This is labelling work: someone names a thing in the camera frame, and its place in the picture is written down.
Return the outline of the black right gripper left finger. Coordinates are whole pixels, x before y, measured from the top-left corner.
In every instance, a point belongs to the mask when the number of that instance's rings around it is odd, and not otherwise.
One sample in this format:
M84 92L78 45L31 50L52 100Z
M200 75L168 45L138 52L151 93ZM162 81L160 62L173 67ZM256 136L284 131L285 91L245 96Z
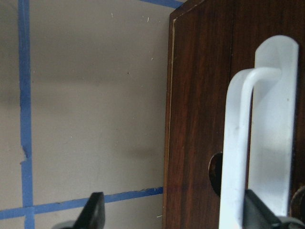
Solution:
M57 224L53 229L103 229L105 226L105 203L103 192L93 192L72 226Z

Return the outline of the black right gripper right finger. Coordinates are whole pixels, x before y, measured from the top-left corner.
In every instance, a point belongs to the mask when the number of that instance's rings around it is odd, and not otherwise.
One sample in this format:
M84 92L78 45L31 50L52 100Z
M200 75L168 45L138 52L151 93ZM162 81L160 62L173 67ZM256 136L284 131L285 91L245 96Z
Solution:
M243 229L304 229L293 217L276 216L250 189L244 194Z

